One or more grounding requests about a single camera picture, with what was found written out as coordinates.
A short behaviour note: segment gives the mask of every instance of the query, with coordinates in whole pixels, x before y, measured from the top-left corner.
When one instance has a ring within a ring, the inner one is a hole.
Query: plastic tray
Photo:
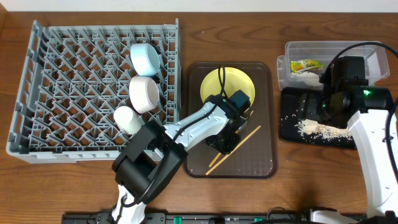
[[[279,137],[292,142],[356,149],[353,138],[333,138],[326,140],[322,138],[314,139],[315,134],[304,134],[304,136],[301,136],[299,128],[296,126],[299,123],[297,108],[299,108],[300,97],[304,93],[321,94],[320,91],[316,90],[292,87],[284,88],[280,93]]]
[[[8,154],[30,163],[115,159],[132,136],[120,132],[113,112],[131,105],[128,83],[136,72],[129,49],[144,42],[158,47],[163,63],[154,77],[158,107],[140,120],[176,122],[181,108],[178,19],[161,26],[49,28],[34,21]]]
[[[274,100],[272,94],[271,71],[263,63],[227,63],[227,62],[198,62],[189,68],[188,86],[188,113],[198,111],[203,102],[200,98],[200,86],[203,79],[220,65],[242,70],[253,81],[256,88],[256,96],[251,106],[253,114],[242,131],[241,139],[261,125],[246,143],[244,143],[233,155],[229,156],[210,175],[205,175],[210,169],[209,164],[215,158],[218,151],[204,142],[201,142],[189,150],[184,168],[188,174],[196,178],[246,178],[268,179],[278,170],[277,157],[277,133],[275,128]]]
[[[303,59],[317,60],[324,64],[323,70],[311,72],[320,75],[323,73],[331,60],[343,49],[363,41],[294,41],[288,42],[285,46],[285,55],[277,59],[277,73],[279,89],[285,87],[306,88],[321,90],[323,84],[318,83],[318,78],[306,78],[300,75],[293,75],[290,72],[290,62]],[[365,45],[353,48],[345,52],[343,56],[362,56],[365,59],[365,76],[369,85],[390,75],[386,51],[375,45]]]

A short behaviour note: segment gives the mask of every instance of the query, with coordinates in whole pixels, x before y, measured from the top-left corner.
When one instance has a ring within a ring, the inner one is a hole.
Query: wood grain
[[[6,16],[7,16],[7,9],[0,3],[0,35],[2,32],[2,28],[4,26],[4,23],[6,21]]]
[[[31,165],[5,152],[34,19],[42,25],[172,24],[180,19],[183,75],[193,62],[262,62],[272,71],[275,118],[280,91],[276,58],[293,40],[379,40],[398,49],[398,14],[9,12],[0,37],[1,223],[60,223],[65,212],[95,212],[116,203],[111,161]],[[398,63],[378,85],[398,94]],[[279,171],[270,180],[193,179],[180,169],[149,209],[170,213],[265,213],[275,206],[366,212],[356,151],[278,140]]]

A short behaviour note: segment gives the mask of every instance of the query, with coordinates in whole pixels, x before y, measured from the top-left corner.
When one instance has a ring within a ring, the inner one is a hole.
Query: cup
[[[113,113],[113,118],[120,131],[126,134],[136,134],[142,126],[138,114],[128,106],[118,107]]]
[[[140,76],[151,77],[160,68],[159,56],[151,44],[133,44],[130,49],[131,62]]]
[[[135,76],[130,81],[129,96],[134,109],[142,114],[157,107],[159,90],[153,79]]]

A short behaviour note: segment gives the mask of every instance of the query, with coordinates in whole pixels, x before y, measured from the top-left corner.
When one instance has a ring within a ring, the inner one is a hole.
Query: brown tray
[[[261,125],[261,128],[209,176],[206,176],[206,172],[210,169],[209,164],[218,151],[204,142],[188,151],[189,155],[184,163],[184,168],[190,176],[198,178],[270,178],[277,171],[277,135],[275,133],[271,71],[266,65],[256,62],[198,62],[193,64],[188,69],[188,103],[185,104],[188,106],[185,109],[188,110],[188,114],[193,114],[203,106],[200,98],[200,85],[206,75],[220,65],[242,70],[251,78],[256,88],[252,105],[253,114],[248,124],[239,132],[241,139],[257,126]]]

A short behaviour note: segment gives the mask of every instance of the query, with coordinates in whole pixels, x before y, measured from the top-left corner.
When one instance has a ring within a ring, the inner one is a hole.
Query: plastic dish rack
[[[49,27],[34,21],[6,151],[30,163],[115,159],[132,136],[113,119],[131,106],[129,87],[137,73],[132,44],[157,46],[161,69],[158,107],[140,116],[144,124],[179,120],[180,37],[175,24],[161,26]],[[146,153],[159,160],[152,151]]]

